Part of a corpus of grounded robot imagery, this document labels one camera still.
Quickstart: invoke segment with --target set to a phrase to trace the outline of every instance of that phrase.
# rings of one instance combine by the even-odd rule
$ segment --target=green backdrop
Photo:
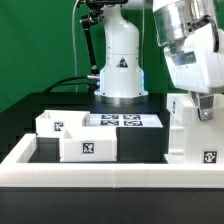
[[[74,76],[71,18],[75,0],[0,0],[0,112],[32,92],[41,92],[54,82]],[[224,23],[223,4],[218,8]],[[89,73],[84,33],[79,24],[82,7],[76,12],[77,75]],[[142,12],[123,12],[142,29]],[[176,92],[170,80],[163,51],[157,46],[151,10],[146,11],[142,67],[149,92]],[[103,67],[105,41],[102,24],[92,28],[97,64]],[[59,87],[56,91],[75,91]]]

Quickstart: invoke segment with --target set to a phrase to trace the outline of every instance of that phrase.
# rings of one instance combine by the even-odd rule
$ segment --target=white box
[[[60,137],[61,162],[116,161],[117,137],[114,127],[65,129]]]
[[[36,118],[39,137],[60,137],[65,128],[89,126],[89,111],[45,110]]]
[[[214,119],[201,121],[198,107],[187,94],[168,94],[171,113],[169,154],[180,156],[183,163],[224,163],[224,96],[214,97]]]

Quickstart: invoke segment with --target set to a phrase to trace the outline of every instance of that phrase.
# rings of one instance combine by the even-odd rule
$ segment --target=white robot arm
[[[215,6],[213,0],[153,3],[171,79],[175,87],[190,91],[201,120],[214,118],[213,94],[224,91],[224,32],[217,28]]]
[[[139,31],[123,19],[121,9],[150,8],[152,1],[87,0],[86,4],[90,8],[88,19],[93,24],[101,20],[106,36],[106,64],[98,71],[100,74],[93,69],[95,77],[100,79],[100,87],[95,91],[96,99],[115,104],[144,101],[148,92],[144,90],[144,72],[138,64]]]

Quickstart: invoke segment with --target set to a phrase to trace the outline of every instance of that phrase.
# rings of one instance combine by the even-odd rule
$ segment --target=black platform
[[[165,95],[113,106],[86,94],[33,93],[0,114],[0,161],[25,133],[35,133],[35,118],[46,109],[157,114],[167,133],[160,141],[168,139]],[[223,205],[223,189],[0,187],[2,224],[222,224]]]

